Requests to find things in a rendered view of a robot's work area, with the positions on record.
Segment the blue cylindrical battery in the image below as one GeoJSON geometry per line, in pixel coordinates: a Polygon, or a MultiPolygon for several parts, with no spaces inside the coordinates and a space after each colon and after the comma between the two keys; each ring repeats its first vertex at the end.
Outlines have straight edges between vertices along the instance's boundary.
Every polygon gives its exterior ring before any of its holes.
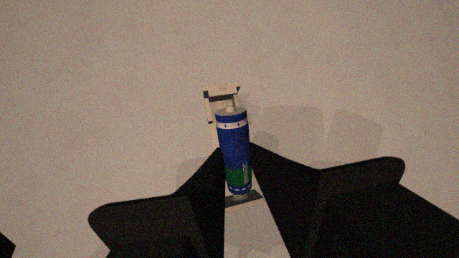
{"type": "Polygon", "coordinates": [[[247,109],[229,105],[214,114],[228,190],[235,195],[246,194],[252,188],[247,109]]]}

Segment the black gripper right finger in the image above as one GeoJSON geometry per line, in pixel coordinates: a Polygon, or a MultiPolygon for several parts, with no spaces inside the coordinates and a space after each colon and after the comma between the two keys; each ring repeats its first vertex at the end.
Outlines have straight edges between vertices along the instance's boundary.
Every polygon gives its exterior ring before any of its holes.
{"type": "Polygon", "coordinates": [[[250,165],[290,258],[312,258],[329,196],[400,182],[401,158],[383,156],[314,169],[250,143],[250,165]]]}

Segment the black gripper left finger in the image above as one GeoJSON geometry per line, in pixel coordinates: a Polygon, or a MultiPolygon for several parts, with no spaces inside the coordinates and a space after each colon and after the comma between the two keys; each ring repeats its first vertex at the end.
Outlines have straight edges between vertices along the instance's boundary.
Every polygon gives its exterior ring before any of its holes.
{"type": "Polygon", "coordinates": [[[103,204],[91,229],[113,245],[188,236],[199,258],[224,258],[225,167],[220,147],[171,195],[103,204]]]}

